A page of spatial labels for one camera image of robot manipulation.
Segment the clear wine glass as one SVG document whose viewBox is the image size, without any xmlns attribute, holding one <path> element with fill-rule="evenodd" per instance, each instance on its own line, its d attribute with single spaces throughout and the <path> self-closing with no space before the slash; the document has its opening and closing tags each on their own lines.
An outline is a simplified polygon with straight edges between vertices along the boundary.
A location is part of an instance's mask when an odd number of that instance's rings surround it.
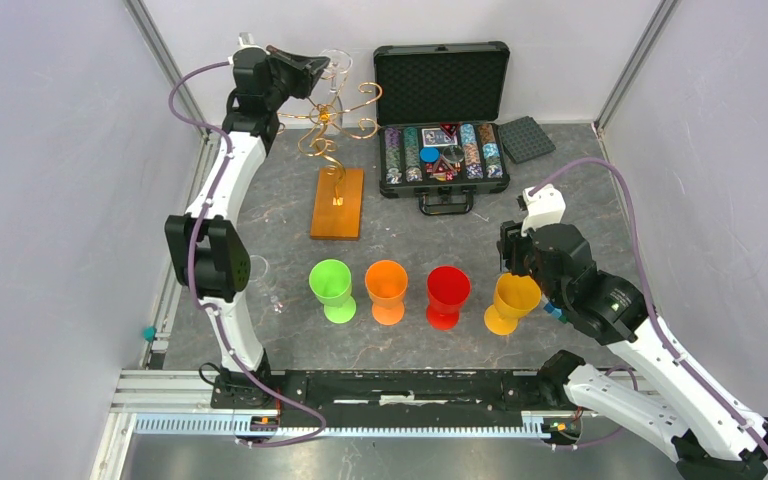
<svg viewBox="0 0 768 480">
<path fill-rule="evenodd" d="M 349 71 L 353 61 L 350 54 L 340 49 L 324 49 L 320 52 L 321 56 L 329 59 L 321 79 L 328 81 L 328 90 L 321 101 L 324 105 L 324 112 L 321 114 L 323 122 L 327 124 L 325 131 L 326 137 L 336 137 L 340 134 L 343 127 L 344 106 L 341 98 L 341 92 L 348 79 Z"/>
<path fill-rule="evenodd" d="M 264 309 L 276 314 L 282 313 L 285 309 L 280 298 L 274 269 L 261 255 L 250 256 L 250 277 L 246 291 L 247 298 Z"/>
</svg>

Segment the yellow wine glass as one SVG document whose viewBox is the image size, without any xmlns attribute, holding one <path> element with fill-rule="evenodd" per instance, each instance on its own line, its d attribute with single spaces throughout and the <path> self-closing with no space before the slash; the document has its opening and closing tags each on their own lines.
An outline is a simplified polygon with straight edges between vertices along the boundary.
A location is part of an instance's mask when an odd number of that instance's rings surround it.
<svg viewBox="0 0 768 480">
<path fill-rule="evenodd" d="M 521 318 L 540 304 L 542 292 L 530 276 L 505 273 L 499 277 L 493 302 L 484 312 L 486 328 L 499 336 L 513 333 Z"/>
</svg>

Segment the red wine glass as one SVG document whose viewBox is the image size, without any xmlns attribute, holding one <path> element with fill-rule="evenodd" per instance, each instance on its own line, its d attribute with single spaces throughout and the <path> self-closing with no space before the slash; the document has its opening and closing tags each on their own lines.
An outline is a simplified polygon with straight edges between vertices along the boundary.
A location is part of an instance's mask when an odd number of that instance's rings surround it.
<svg viewBox="0 0 768 480">
<path fill-rule="evenodd" d="M 444 265 L 433 269 L 426 280 L 426 319 L 438 330 L 450 330 L 459 321 L 462 307 L 471 293 L 471 281 L 460 269 Z"/>
</svg>

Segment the orange wine glass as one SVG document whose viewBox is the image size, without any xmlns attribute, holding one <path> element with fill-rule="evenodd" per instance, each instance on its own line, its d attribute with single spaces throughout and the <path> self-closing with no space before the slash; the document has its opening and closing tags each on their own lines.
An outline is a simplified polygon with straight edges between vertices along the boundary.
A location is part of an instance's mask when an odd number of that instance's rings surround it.
<svg viewBox="0 0 768 480">
<path fill-rule="evenodd" d="M 408 288 L 408 274 L 393 260 L 380 260 L 366 271 L 364 284 L 372 302 L 371 313 L 381 325 L 399 323 L 405 314 L 404 297 Z"/>
</svg>

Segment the green wine glass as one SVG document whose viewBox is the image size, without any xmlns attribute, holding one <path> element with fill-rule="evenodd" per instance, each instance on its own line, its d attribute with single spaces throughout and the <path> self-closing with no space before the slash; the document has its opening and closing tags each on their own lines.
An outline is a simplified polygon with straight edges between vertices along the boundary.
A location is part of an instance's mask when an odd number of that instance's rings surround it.
<svg viewBox="0 0 768 480">
<path fill-rule="evenodd" d="M 345 263 L 337 259 L 318 262 L 311 269 L 308 282 L 330 322 L 345 324 L 353 319 L 356 302 L 352 296 L 352 274 Z"/>
</svg>

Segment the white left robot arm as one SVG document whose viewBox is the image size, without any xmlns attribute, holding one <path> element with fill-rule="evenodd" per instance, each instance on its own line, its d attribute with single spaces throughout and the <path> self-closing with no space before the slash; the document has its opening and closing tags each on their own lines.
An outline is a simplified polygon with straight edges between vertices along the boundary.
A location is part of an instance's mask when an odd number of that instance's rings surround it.
<svg viewBox="0 0 768 480">
<path fill-rule="evenodd" d="M 246 304 L 251 261 L 236 219 L 278 135 L 280 108 L 290 98 L 308 98 L 330 63 L 327 56 L 244 45 L 228 59 L 184 75 L 169 94 L 174 99 L 199 74 L 225 67 L 232 71 L 235 87 L 223 125 L 171 111 L 178 120 L 219 135 L 221 145 L 201 190 L 185 213 L 168 216 L 164 234 L 177 281 L 208 316 L 220 345 L 213 387 L 225 395 L 237 394 L 250 407 L 266 405 L 276 393 Z"/>
</svg>

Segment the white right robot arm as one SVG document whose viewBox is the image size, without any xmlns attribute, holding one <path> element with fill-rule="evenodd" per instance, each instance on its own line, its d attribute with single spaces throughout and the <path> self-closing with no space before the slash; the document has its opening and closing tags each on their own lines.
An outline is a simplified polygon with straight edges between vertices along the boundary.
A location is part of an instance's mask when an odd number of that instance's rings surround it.
<svg viewBox="0 0 768 480">
<path fill-rule="evenodd" d="M 650 398 L 561 350 L 539 370 L 537 392 L 551 408 L 593 410 L 645 440 L 684 479 L 763 479 L 768 417 L 731 395 L 683 348 L 630 281 L 598 268 L 573 225 L 528 228 L 507 221 L 501 265 L 528 277 L 575 330 L 607 347 L 659 393 Z"/>
</svg>

